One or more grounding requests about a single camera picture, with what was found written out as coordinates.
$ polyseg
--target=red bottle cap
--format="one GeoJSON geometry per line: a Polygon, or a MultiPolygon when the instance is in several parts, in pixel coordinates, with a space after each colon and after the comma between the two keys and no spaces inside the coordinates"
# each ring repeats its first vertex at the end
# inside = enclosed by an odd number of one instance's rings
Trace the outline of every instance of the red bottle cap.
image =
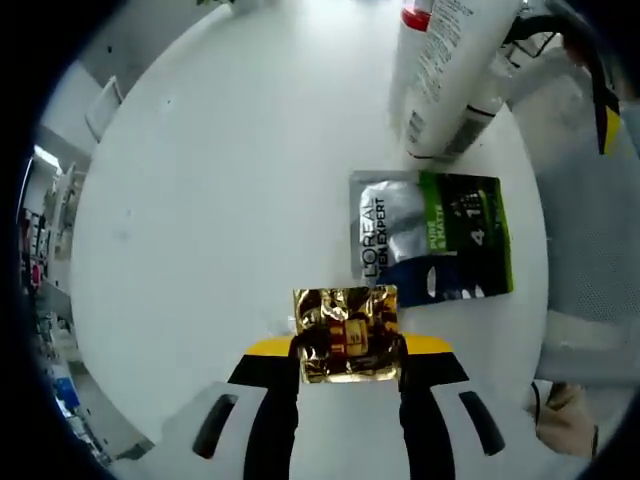
{"type": "Polygon", "coordinates": [[[431,20],[431,14],[418,10],[414,7],[405,7],[402,9],[402,21],[404,24],[420,32],[426,32],[431,20]]]}

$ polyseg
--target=chair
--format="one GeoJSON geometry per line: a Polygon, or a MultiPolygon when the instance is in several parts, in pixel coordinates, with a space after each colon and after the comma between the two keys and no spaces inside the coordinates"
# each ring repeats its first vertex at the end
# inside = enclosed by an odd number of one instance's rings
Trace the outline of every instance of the chair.
{"type": "Polygon", "coordinates": [[[116,77],[111,77],[96,99],[85,112],[84,118],[91,134],[100,142],[118,108],[122,104],[122,94],[116,77]]]}
{"type": "MultiPolygon", "coordinates": [[[[562,56],[539,61],[559,68],[562,56]]],[[[624,127],[611,153],[598,154],[589,75],[563,61],[564,75],[512,104],[548,239],[549,315],[536,378],[637,386],[640,159],[624,127]]]]}

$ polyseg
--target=gold wrapper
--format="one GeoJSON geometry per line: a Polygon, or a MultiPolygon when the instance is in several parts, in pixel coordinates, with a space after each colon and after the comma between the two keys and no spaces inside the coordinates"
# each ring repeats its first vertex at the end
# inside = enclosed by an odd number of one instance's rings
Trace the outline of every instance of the gold wrapper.
{"type": "Polygon", "coordinates": [[[304,382],[398,377],[396,287],[300,289],[293,298],[304,382]]]}

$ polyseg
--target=white round table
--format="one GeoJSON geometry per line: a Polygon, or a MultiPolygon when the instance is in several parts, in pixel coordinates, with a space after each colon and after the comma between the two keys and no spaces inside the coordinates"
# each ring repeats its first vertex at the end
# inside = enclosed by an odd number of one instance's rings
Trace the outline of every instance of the white round table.
{"type": "MultiPolygon", "coordinates": [[[[287,330],[293,288],[356,283],[349,173],[407,167],[386,115],[399,9],[220,7],[156,60],[98,145],[74,231],[74,320],[87,368],[150,440],[251,344],[287,330]]],[[[414,308],[401,327],[449,340],[470,376],[519,402],[547,254],[511,113],[436,168],[500,177],[515,292],[414,308]]]]}

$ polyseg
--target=white bottle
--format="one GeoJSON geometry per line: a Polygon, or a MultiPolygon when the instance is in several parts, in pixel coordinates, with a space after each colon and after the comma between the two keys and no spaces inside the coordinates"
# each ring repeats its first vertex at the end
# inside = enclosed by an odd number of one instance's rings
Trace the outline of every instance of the white bottle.
{"type": "Polygon", "coordinates": [[[396,131],[400,130],[404,119],[407,89],[416,74],[432,8],[433,0],[405,1],[402,8],[388,106],[390,121],[396,131]]]}
{"type": "Polygon", "coordinates": [[[501,53],[496,53],[489,69],[481,76],[471,101],[464,109],[460,125],[444,151],[444,156],[464,153],[489,126],[505,102],[506,85],[513,67],[501,53]]]}
{"type": "Polygon", "coordinates": [[[521,0],[435,2],[408,95],[405,129],[411,155],[444,152],[521,6],[521,0]]]}

